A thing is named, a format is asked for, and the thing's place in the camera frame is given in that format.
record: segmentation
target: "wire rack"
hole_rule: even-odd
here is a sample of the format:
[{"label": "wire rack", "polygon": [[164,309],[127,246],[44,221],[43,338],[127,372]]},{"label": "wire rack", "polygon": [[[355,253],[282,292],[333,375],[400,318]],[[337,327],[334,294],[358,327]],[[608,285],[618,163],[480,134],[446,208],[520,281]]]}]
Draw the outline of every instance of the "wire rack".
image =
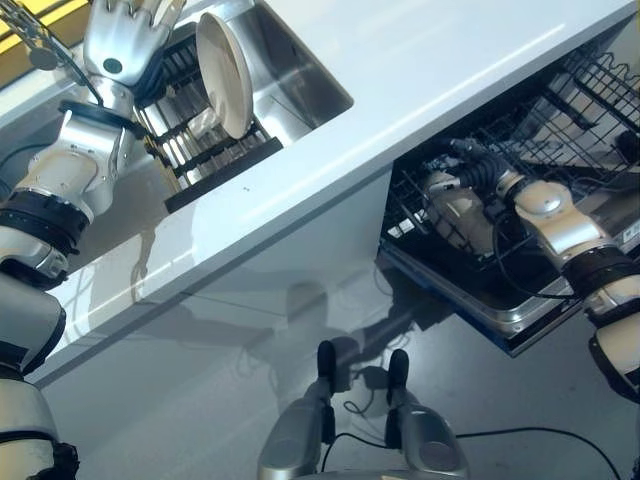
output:
[{"label": "wire rack", "polygon": [[[611,53],[596,58],[576,50],[560,65],[553,80],[540,85],[535,94],[518,99],[497,118],[476,121],[462,135],[456,130],[456,135],[476,139],[521,173],[567,185],[576,201],[599,190],[620,188],[620,183],[628,187],[635,182],[637,188],[640,77],[632,76],[628,65],[616,64]],[[426,214],[438,207],[424,193],[425,179],[434,171],[456,167],[438,144],[437,139],[426,142],[396,163],[383,223],[386,239],[397,243],[409,232],[441,238],[443,231],[464,238],[445,215],[434,220]],[[494,195],[482,200],[485,214],[505,208]],[[448,223],[448,228],[438,222]],[[507,257],[533,246],[531,240],[520,229],[501,253]],[[478,255],[468,242],[459,245],[459,251],[463,255],[455,255],[456,261],[477,271],[495,264],[492,254]]]},{"label": "wire rack", "polygon": [[222,128],[211,129],[200,138],[191,133],[189,120],[209,106],[193,32],[165,49],[163,68],[166,94],[138,109],[136,116],[150,133],[145,139],[147,151],[171,170],[176,188],[181,191],[166,202],[173,211],[266,158],[281,145],[255,120],[238,140],[226,135]]}]

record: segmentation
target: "white countertop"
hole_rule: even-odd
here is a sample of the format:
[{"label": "white countertop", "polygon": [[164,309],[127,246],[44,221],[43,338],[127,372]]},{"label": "white countertop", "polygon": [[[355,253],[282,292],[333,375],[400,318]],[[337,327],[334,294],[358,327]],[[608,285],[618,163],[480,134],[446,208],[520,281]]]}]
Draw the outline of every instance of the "white countertop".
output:
[{"label": "white countertop", "polygon": [[33,380],[156,315],[184,288],[382,169],[543,65],[634,13],[633,0],[270,0],[354,105],[53,291],[63,340]]}]

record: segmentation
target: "dishwasher door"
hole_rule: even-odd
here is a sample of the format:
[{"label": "dishwasher door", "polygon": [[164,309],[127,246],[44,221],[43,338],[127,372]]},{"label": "dishwasher door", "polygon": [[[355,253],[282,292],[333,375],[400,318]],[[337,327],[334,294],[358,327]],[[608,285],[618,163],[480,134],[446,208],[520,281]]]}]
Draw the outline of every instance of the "dishwasher door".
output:
[{"label": "dishwasher door", "polygon": [[[454,159],[442,152],[444,139],[473,138],[516,170],[566,185],[578,208],[637,259],[640,77],[617,63],[612,53],[601,52],[594,44],[571,52],[394,165],[382,253],[421,286],[444,296],[511,355],[575,313],[579,302],[533,297],[514,288],[500,272],[492,249],[478,254],[463,241],[459,224],[449,222],[451,212],[443,212],[424,193],[425,181],[435,171],[455,169]],[[506,207],[495,195],[478,195],[491,228],[491,218]],[[570,294],[535,239],[518,228],[503,239],[509,245],[501,252],[507,270],[529,291]]]}]

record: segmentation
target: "stainless steel sink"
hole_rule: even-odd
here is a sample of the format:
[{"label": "stainless steel sink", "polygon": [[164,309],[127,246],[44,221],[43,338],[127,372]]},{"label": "stainless steel sink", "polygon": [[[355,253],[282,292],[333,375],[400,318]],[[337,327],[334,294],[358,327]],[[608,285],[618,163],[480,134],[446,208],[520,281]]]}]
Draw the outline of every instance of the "stainless steel sink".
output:
[{"label": "stainless steel sink", "polygon": [[[195,25],[204,12],[216,14],[227,22],[238,37],[247,59],[254,100],[251,138],[233,144],[222,132],[212,132],[189,149],[188,153],[199,159],[192,171],[187,171],[184,166],[189,160],[188,155],[170,159],[172,166],[184,167],[178,171],[149,155],[142,143],[137,145],[130,156],[130,168],[121,172],[112,207],[87,229],[79,245],[81,254],[70,259],[72,270],[86,265],[134,235],[152,232],[169,214],[165,200],[195,182],[213,181],[213,187],[201,188],[198,194],[206,193],[256,163],[256,158],[253,158],[251,163],[243,166],[242,152],[270,141],[277,143],[278,148],[286,148],[353,104],[349,95],[266,3],[245,0],[195,2],[184,12],[170,39],[170,46],[191,42],[190,58],[194,65],[187,65],[185,57],[176,63],[175,55],[167,54],[164,59],[169,79],[167,95],[139,112],[144,113],[141,118],[147,121],[147,127],[156,137],[165,135],[163,138],[167,142],[175,142],[175,138],[167,138],[167,132],[178,130],[176,135],[179,136],[179,126],[207,105],[193,41]],[[176,50],[169,48],[168,51],[175,53]],[[192,67],[189,82],[172,83],[172,74],[183,73]],[[0,145],[4,146],[4,152],[52,142],[62,120],[57,111],[60,101],[77,98],[79,92],[79,87],[61,81],[55,88],[34,97],[34,101],[26,102],[21,115],[4,125],[0,123]],[[263,149],[263,157],[276,150]],[[6,188],[3,191],[2,183],[9,187],[15,185],[25,175],[28,161],[35,152],[37,150],[22,152],[0,169],[0,199],[8,193]],[[232,163],[234,169],[231,171],[229,166]]]}]

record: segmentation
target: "dish rack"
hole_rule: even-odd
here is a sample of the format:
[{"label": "dish rack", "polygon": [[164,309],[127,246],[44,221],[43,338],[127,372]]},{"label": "dish rack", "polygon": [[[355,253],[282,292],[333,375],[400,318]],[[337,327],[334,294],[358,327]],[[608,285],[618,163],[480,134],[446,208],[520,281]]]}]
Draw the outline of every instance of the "dish rack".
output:
[{"label": "dish rack", "polygon": [[198,65],[195,25],[174,34],[164,51],[166,94],[136,110],[149,134],[147,152],[160,159],[174,180],[177,193],[165,200],[169,213],[182,208],[282,148],[253,119],[246,135],[234,139],[216,127],[196,139],[189,120],[209,106]]},{"label": "dish rack", "polygon": [[[436,231],[424,192],[434,171],[455,171],[443,154],[448,138],[472,138],[515,170],[566,185],[578,208],[638,254],[640,244],[640,77],[613,54],[588,48],[554,65],[399,158],[394,166],[381,234],[381,250],[423,287],[446,297],[456,311],[505,351],[515,355],[579,308],[575,300],[527,296],[500,273],[493,253],[452,246]],[[505,206],[479,192],[491,222]],[[452,235],[461,235],[446,215]],[[509,223],[500,257],[528,290],[570,293],[542,256],[535,239]]]}]

